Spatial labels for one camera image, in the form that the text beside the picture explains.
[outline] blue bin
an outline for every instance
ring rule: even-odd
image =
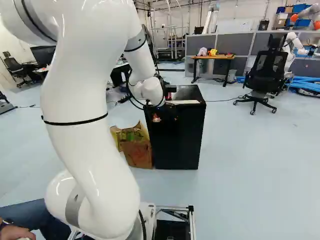
[[[308,7],[310,7],[311,5],[303,3],[303,4],[297,4],[293,6],[293,10],[292,12],[297,14],[300,13],[302,10],[307,9]]]
[[[298,19],[295,22],[295,27],[309,27],[311,20],[310,19]]]
[[[285,21],[285,26],[286,26],[286,27],[290,27],[291,25],[294,25],[294,23],[290,21],[290,18],[288,18],[288,19]]]
[[[276,14],[284,13],[285,10],[286,10],[286,7],[280,6],[280,7],[278,7],[278,9],[276,10]]]

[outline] computer monitor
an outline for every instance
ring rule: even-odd
[[[55,46],[33,46],[30,47],[31,52],[40,67],[51,64],[52,58],[56,50]]]
[[[8,51],[3,51],[2,53],[5,58],[9,58],[11,56],[10,52],[8,52]]]

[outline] person's hand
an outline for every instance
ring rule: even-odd
[[[0,231],[0,240],[17,240],[20,238],[36,240],[36,235],[34,235],[32,232],[29,232],[29,229],[27,228],[14,225],[5,226]]]

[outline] denim jeans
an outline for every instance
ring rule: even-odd
[[[44,199],[0,207],[0,217],[30,231],[40,230],[46,240],[67,240],[71,233],[69,226],[48,212]]]

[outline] wheeled chair base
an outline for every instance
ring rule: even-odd
[[[268,97],[264,97],[264,98],[259,98],[259,97],[254,97],[254,96],[250,96],[248,94],[244,95],[242,97],[242,100],[235,100],[233,102],[233,105],[237,105],[238,103],[248,103],[248,102],[253,102],[253,109],[250,112],[251,115],[255,115],[256,114],[256,107],[257,107],[257,103],[260,103],[270,109],[272,109],[272,113],[275,114],[277,112],[277,108],[275,106],[271,106],[270,104],[268,104]]]

